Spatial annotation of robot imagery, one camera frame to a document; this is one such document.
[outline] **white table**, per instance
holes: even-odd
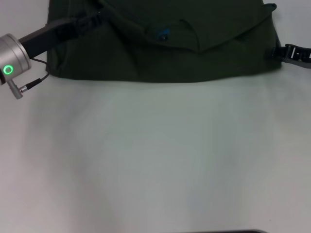
[[[281,42],[311,47],[311,2],[275,3]],[[47,8],[0,0],[0,34],[43,27]],[[19,85],[44,76],[33,67]],[[311,70],[194,84],[51,77],[19,101],[0,88],[2,233],[310,231]]]

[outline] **silver cylindrical device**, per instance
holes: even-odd
[[[0,81],[9,82],[31,68],[25,48],[11,34],[0,37]]]

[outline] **green fabric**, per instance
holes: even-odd
[[[281,67],[275,4],[262,0],[50,0],[49,22],[104,7],[103,26],[48,52],[51,74],[75,80],[191,83]]]

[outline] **strap buckle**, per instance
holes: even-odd
[[[285,47],[273,48],[272,58],[311,69],[311,49],[308,48],[286,44]]]

